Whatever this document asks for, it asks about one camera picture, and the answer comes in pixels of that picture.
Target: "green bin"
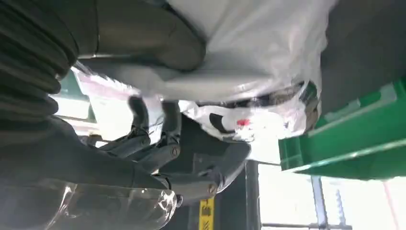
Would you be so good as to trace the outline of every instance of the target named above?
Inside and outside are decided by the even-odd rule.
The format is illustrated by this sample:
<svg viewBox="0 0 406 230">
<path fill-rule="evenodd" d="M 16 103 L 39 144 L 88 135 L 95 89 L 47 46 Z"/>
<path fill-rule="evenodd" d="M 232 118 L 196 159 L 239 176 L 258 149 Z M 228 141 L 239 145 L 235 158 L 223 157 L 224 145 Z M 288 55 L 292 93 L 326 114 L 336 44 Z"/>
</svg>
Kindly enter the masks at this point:
<svg viewBox="0 0 406 230">
<path fill-rule="evenodd" d="M 406 176 L 406 79 L 320 118 L 279 141 L 284 171 L 351 179 Z"/>
</svg>

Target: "screw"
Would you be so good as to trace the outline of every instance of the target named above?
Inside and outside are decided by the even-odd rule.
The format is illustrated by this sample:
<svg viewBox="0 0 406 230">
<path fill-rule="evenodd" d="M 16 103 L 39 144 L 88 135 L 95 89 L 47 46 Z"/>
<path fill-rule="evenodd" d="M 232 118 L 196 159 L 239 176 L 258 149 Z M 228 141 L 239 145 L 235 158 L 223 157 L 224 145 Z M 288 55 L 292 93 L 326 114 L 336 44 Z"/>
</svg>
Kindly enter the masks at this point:
<svg viewBox="0 0 406 230">
<path fill-rule="evenodd" d="M 217 187 L 214 184 L 209 185 L 209 193 L 215 195 Z"/>
<path fill-rule="evenodd" d="M 176 157 L 177 155 L 179 155 L 179 148 L 178 147 L 173 147 L 172 156 Z"/>
</svg>

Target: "plastic bag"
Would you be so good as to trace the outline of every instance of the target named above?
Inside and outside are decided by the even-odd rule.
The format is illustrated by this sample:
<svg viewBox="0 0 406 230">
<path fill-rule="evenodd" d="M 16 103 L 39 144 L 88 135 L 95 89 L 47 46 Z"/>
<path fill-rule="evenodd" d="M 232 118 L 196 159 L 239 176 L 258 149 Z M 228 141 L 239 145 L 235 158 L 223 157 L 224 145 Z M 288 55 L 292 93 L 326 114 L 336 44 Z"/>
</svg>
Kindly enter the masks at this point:
<svg viewBox="0 0 406 230">
<path fill-rule="evenodd" d="M 0 226 L 8 230 L 157 230 L 172 217 L 171 190 L 42 180 L 0 184 Z"/>
<path fill-rule="evenodd" d="M 185 115 L 203 130 L 223 141 L 252 142 L 258 136 L 288 138 L 316 123 L 316 86 L 310 81 L 248 100 L 221 103 L 181 101 Z"/>
<path fill-rule="evenodd" d="M 190 73 L 122 64 L 126 77 L 120 81 L 189 101 L 185 114 L 222 140 L 252 141 L 262 131 L 286 138 L 315 124 L 321 114 L 320 54 L 335 0 L 168 3 L 207 41 L 204 63 Z M 210 116 L 217 123 L 219 116 L 211 114 L 222 117 L 224 129 L 213 126 Z"/>
<path fill-rule="evenodd" d="M 79 62 L 72 67 L 72 71 L 81 92 L 89 97 L 104 140 L 114 140 L 130 132 L 134 116 L 128 106 L 131 96 L 142 97 L 147 107 L 151 144 L 160 140 L 164 114 L 159 97 L 141 95 L 140 90 L 108 76 L 101 76 Z"/>
</svg>

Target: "yellow warning label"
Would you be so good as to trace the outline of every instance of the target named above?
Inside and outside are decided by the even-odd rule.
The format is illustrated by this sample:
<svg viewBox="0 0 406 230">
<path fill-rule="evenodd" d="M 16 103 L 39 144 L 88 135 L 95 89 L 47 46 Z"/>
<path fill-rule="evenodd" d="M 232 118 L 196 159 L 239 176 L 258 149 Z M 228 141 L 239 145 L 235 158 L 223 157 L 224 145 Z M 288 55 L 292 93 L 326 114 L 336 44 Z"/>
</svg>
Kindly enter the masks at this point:
<svg viewBox="0 0 406 230">
<path fill-rule="evenodd" d="M 214 198 L 200 201 L 199 230 L 214 230 Z"/>
</svg>

